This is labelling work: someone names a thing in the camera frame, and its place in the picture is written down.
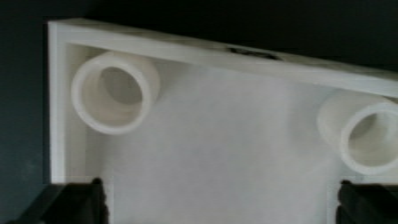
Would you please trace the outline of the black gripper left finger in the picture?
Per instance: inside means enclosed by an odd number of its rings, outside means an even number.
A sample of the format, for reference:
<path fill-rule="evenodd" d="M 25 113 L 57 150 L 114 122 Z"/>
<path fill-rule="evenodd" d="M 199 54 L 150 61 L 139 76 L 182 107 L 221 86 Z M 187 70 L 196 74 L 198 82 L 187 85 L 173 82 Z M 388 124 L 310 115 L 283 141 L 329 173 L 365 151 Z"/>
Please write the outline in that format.
<path fill-rule="evenodd" d="M 50 184 L 15 224 L 111 224 L 102 179 Z"/>

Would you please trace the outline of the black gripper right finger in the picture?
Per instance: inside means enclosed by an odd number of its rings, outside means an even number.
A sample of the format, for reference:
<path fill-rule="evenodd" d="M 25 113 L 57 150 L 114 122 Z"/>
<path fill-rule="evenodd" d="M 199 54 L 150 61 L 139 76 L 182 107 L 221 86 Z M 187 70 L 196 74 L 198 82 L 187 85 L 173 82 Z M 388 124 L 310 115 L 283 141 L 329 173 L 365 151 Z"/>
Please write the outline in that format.
<path fill-rule="evenodd" d="M 398 185 L 342 182 L 336 224 L 398 224 Z"/>

